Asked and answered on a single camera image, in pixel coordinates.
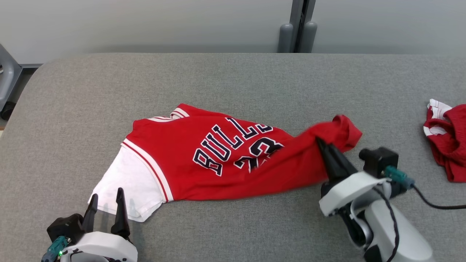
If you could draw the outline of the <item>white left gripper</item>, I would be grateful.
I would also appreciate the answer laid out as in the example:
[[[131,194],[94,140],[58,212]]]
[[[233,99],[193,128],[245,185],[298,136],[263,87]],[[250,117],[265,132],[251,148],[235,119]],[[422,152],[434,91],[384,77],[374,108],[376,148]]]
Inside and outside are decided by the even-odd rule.
[[[115,202],[118,204],[115,223],[111,234],[100,231],[93,232],[95,214],[98,210],[98,194],[91,196],[83,217],[82,227],[86,234],[77,244],[63,250],[61,262],[136,262],[138,251],[125,239],[130,238],[130,227],[127,217],[125,193],[118,188]]]

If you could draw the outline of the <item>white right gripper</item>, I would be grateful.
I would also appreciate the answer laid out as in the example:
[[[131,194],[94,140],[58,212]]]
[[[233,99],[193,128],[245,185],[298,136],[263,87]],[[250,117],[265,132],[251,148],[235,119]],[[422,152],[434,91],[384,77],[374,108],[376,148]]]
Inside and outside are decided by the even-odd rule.
[[[380,190],[386,198],[390,197],[391,179],[375,178],[365,171],[358,172],[332,143],[328,144],[319,137],[316,141],[325,165],[328,183],[340,181],[319,201],[319,207],[324,216],[335,215],[347,204],[350,204],[354,210],[369,206],[372,202],[382,199],[375,191],[376,189]]]

